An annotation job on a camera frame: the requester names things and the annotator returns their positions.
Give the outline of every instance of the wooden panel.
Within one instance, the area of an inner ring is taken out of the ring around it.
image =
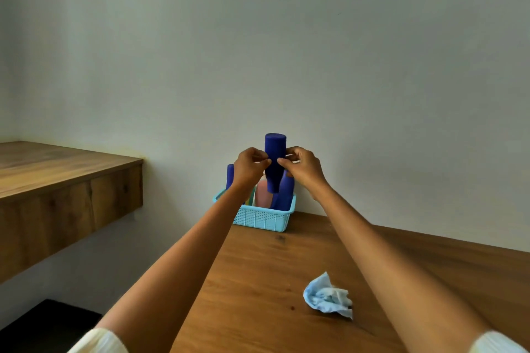
[[[142,167],[135,166],[91,180],[96,228],[142,206]]]
[[[105,175],[101,181],[0,202],[0,283],[141,205],[141,166]]]
[[[530,348],[530,253],[380,229]],[[325,271],[349,290],[354,322],[304,302],[304,288]],[[172,351],[406,350],[328,219],[295,213],[285,233],[232,226]]]
[[[42,194],[119,169],[142,159],[24,141],[0,144],[0,202]]]

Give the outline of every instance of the turquoise basket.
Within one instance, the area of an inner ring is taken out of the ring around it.
[[[226,190],[222,190],[214,197],[217,202]],[[289,216],[295,212],[296,194],[293,195],[293,202],[288,211],[278,211],[276,209],[253,207],[252,205],[242,205],[234,219],[235,225],[248,226],[249,228],[273,230],[284,232],[289,222]]]

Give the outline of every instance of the left hand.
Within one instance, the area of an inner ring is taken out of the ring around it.
[[[245,149],[234,162],[233,184],[252,189],[260,181],[263,171],[271,164],[271,160],[268,157],[260,149]]]

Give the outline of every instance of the white sleeve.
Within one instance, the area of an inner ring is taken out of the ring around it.
[[[476,340],[469,353],[528,353],[528,351],[500,332],[488,331]]]
[[[107,329],[92,329],[68,353],[128,353],[121,340]]]

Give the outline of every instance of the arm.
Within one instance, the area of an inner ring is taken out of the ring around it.
[[[269,164],[263,151],[242,152],[234,163],[232,186],[118,300],[97,328],[114,332],[129,353],[169,352],[239,207]]]
[[[322,205],[411,353],[467,353],[491,329],[464,300],[386,241],[334,191],[311,151],[293,147],[288,153],[288,159],[278,163]]]

